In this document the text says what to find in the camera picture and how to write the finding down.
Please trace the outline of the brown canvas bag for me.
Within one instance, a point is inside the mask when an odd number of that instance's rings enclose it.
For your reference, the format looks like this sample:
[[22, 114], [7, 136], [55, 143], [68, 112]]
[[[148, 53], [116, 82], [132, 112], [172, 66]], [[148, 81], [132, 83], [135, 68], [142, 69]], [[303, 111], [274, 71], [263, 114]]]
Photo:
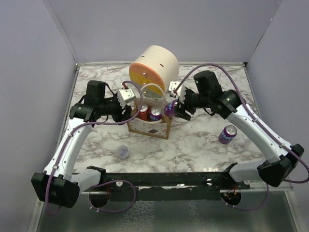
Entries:
[[[158, 90], [162, 94], [162, 97], [146, 97], [146, 94], [151, 87], [154, 87], [155, 90]], [[164, 114], [164, 107], [168, 103], [164, 91], [157, 84], [146, 84], [141, 88], [141, 91], [143, 93], [143, 104], [147, 104], [150, 110], [154, 106], [160, 107], [162, 110], [162, 118], [159, 121], [150, 121], [150, 119], [148, 121], [144, 121], [139, 119], [137, 116], [132, 121], [127, 123], [128, 131], [167, 140], [169, 138], [172, 119]]]

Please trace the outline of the purple soda can front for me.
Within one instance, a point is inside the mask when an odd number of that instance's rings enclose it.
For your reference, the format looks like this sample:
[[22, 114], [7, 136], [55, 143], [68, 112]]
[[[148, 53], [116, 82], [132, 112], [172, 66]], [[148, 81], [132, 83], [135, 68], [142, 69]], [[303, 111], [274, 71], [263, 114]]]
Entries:
[[164, 107], [164, 114], [167, 117], [173, 117], [175, 114], [175, 108], [177, 107], [177, 104], [178, 104], [177, 99], [167, 103], [166, 106]]

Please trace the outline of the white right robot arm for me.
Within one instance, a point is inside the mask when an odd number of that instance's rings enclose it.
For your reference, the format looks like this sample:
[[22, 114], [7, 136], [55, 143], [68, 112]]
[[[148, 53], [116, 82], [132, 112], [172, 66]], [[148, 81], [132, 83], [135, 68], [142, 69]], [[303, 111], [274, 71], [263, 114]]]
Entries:
[[182, 83], [170, 84], [170, 93], [178, 95], [175, 116], [190, 120], [196, 109], [209, 108], [211, 115], [218, 114], [242, 131], [265, 157], [262, 161], [230, 165], [222, 176], [223, 186], [233, 189], [242, 181], [262, 180], [278, 187], [295, 168], [304, 148], [278, 136], [235, 90], [223, 91], [214, 72], [199, 72], [194, 81], [197, 93]]

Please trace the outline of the purple soda can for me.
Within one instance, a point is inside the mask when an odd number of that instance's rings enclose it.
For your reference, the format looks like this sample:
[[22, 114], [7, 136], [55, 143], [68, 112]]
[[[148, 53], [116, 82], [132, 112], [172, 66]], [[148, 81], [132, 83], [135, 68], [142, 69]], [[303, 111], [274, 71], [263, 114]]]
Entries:
[[160, 107], [154, 106], [149, 113], [150, 121], [159, 121], [162, 118], [162, 110]]
[[222, 144], [229, 144], [237, 135], [237, 128], [233, 125], [225, 126], [218, 136], [218, 140]]
[[177, 107], [177, 104], [178, 104], [177, 99], [167, 103], [166, 106], [164, 107], [164, 114], [167, 117], [173, 117], [175, 114], [175, 108]]

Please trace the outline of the red soda can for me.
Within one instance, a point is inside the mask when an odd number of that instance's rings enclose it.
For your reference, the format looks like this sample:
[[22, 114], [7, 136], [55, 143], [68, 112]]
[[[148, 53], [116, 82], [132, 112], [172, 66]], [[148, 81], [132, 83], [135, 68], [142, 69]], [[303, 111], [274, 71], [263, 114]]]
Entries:
[[149, 106], [147, 104], [143, 104], [141, 106], [138, 118], [144, 121], [148, 121], [149, 120]]

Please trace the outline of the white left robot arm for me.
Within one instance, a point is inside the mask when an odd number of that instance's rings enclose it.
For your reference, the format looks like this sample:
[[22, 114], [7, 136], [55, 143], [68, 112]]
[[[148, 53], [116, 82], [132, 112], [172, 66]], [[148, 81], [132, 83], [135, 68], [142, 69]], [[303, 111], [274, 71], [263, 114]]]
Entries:
[[71, 107], [55, 154], [43, 172], [34, 173], [31, 179], [40, 201], [71, 208], [88, 188], [100, 191], [106, 187], [107, 179], [100, 168], [88, 168], [79, 174], [74, 174], [73, 169], [85, 139], [102, 116], [111, 116], [115, 125], [125, 124], [131, 117], [128, 103], [136, 98], [133, 90], [124, 87], [107, 98], [109, 88], [103, 81], [89, 81], [86, 93]]

